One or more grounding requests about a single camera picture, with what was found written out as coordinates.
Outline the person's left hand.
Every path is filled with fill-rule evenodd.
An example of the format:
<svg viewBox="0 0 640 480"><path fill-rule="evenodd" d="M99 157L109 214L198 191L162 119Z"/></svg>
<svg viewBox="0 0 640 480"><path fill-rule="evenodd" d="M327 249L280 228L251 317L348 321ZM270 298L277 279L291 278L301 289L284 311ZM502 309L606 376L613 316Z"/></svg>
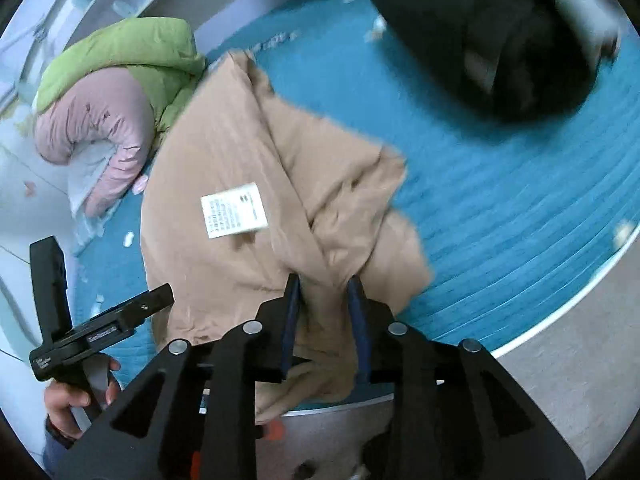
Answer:
<svg viewBox="0 0 640 480"><path fill-rule="evenodd" d="M110 380L104 393L107 405L110 405L122 391L119 382L113 376L113 373L119 370L120 363L111 358L108 373ZM44 389L43 400L52 426L70 440L79 439L84 432L77 425L72 408L84 408L89 405L91 400L88 393L53 379Z"/></svg>

